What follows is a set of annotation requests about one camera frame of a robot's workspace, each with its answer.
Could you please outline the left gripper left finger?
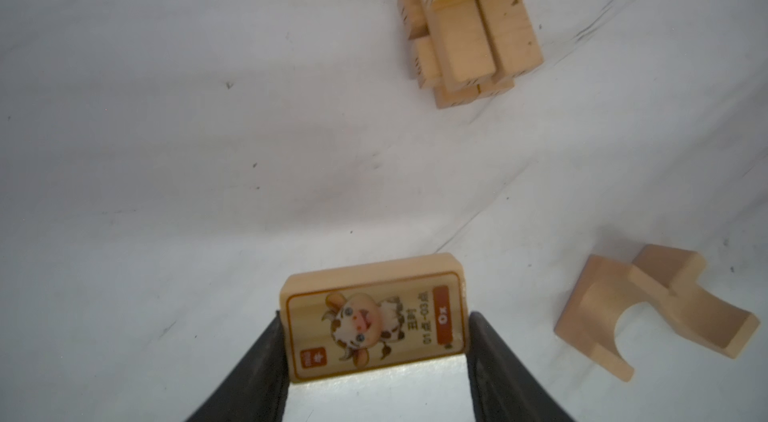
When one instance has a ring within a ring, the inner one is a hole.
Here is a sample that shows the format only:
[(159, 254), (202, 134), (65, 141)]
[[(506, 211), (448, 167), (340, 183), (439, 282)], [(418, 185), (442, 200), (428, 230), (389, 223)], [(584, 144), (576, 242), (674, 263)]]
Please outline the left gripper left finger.
[(280, 422), (288, 399), (284, 330), (276, 316), (190, 421)]

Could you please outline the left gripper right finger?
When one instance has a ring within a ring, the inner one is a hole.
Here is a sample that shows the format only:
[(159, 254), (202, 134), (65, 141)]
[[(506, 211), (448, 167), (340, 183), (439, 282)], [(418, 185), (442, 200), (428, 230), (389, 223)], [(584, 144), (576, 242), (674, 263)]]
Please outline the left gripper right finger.
[(482, 422), (573, 422), (479, 312), (469, 315), (466, 354), (475, 419)]

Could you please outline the long wood block diagonal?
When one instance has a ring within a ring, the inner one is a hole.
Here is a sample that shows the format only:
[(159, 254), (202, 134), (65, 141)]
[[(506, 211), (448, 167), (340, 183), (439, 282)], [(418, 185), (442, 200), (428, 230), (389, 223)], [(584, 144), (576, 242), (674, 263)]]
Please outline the long wood block diagonal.
[(543, 64), (524, 0), (477, 0), (496, 72), (494, 84), (506, 84)]

